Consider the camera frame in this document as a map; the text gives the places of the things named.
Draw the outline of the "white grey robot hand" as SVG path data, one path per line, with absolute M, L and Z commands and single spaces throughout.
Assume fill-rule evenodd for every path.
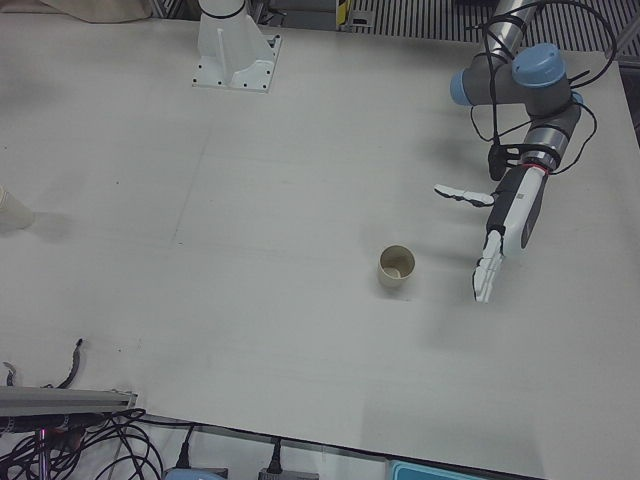
M 471 192 L 437 184 L 434 191 L 448 199 L 491 209 L 485 241 L 473 275 L 474 299 L 487 303 L 503 261 L 526 248 L 540 213 L 548 172 L 524 164 L 510 169 L 493 193 Z

